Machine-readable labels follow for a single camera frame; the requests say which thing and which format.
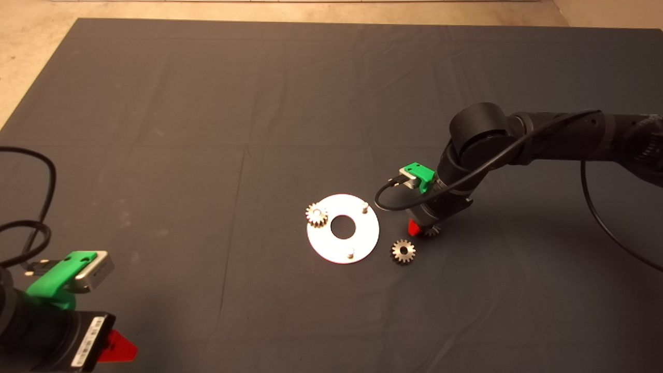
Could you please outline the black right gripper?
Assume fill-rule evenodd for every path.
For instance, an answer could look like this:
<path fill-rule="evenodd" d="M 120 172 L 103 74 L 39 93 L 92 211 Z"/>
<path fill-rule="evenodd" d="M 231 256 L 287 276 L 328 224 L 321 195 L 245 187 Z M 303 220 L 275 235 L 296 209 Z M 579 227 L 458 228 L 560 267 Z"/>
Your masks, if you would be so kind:
<path fill-rule="evenodd" d="M 424 229 L 438 226 L 443 220 L 468 208 L 473 200 L 473 189 L 450 189 L 447 193 L 424 202 L 419 206 L 419 224 L 408 220 L 408 234 L 411 237 L 424 235 Z"/>

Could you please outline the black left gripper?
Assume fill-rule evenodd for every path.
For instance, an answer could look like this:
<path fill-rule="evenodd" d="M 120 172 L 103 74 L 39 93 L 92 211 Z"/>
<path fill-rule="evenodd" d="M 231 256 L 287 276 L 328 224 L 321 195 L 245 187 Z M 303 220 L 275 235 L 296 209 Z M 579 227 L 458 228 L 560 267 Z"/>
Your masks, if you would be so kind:
<path fill-rule="evenodd" d="M 130 363 L 139 349 L 116 329 L 116 316 L 38 306 L 31 315 L 31 371 L 93 371 L 98 363 Z"/>

